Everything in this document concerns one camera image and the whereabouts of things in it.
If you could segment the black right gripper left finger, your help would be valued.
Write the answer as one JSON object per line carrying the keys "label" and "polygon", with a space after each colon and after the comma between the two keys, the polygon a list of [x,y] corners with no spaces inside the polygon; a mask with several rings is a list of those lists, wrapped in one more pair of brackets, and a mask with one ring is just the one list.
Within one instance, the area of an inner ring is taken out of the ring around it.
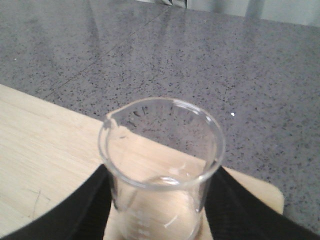
{"label": "black right gripper left finger", "polygon": [[2,240],[102,240],[111,209],[109,172],[100,165],[70,196]]}

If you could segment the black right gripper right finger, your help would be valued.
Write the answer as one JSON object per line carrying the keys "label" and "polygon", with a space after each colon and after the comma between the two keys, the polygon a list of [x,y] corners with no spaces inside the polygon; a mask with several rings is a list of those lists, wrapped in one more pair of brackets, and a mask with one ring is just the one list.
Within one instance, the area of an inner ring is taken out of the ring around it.
{"label": "black right gripper right finger", "polygon": [[318,240],[319,235],[277,213],[219,167],[204,204],[215,240]]}

